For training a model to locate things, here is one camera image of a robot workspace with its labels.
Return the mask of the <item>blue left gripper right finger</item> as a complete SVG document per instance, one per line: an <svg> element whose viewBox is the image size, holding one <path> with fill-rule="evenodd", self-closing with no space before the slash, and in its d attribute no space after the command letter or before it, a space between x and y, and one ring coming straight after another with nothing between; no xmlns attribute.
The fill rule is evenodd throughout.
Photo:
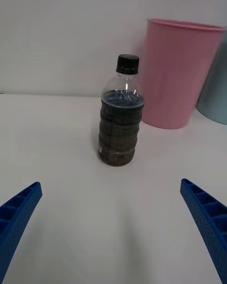
<svg viewBox="0 0 227 284"><path fill-rule="evenodd" d="M180 193L223 284L227 283L227 207L187 179Z"/></svg>

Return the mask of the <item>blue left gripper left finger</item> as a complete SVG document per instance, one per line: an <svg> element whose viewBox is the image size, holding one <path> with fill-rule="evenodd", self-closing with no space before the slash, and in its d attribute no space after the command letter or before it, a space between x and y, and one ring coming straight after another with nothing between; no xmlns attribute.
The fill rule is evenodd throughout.
<svg viewBox="0 0 227 284"><path fill-rule="evenodd" d="M34 182L0 207L0 281L42 195L40 182Z"/></svg>

